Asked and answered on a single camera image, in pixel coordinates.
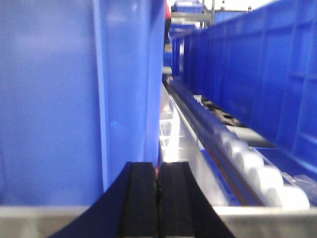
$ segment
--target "blue plastic bin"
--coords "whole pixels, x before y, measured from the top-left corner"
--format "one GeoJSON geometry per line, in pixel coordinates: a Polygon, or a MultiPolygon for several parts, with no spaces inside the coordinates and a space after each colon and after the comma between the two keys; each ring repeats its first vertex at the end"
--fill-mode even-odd
{"type": "Polygon", "coordinates": [[[164,1],[0,3],[0,205],[90,205],[158,159],[164,1]]]}
{"type": "Polygon", "coordinates": [[[218,24],[223,21],[230,20],[234,17],[240,16],[244,13],[247,13],[247,11],[222,11],[222,10],[216,10],[214,11],[214,23],[218,24]]]}
{"type": "Polygon", "coordinates": [[[193,93],[317,173],[316,1],[277,1],[176,41],[173,74],[193,93]]]}
{"type": "Polygon", "coordinates": [[[199,1],[176,1],[175,10],[177,12],[202,13],[204,5],[199,1]]]}

